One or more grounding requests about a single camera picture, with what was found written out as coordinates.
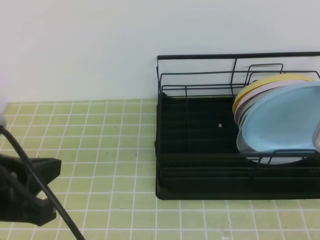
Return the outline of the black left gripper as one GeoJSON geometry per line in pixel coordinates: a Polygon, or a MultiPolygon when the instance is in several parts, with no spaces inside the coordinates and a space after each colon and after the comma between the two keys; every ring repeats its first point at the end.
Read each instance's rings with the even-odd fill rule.
{"type": "MultiPolygon", "coordinates": [[[[30,159],[44,185],[50,184],[61,173],[62,161],[56,158],[30,159]]],[[[48,198],[40,199],[40,184],[18,157],[0,155],[0,220],[43,226],[57,216],[48,198]]]]}

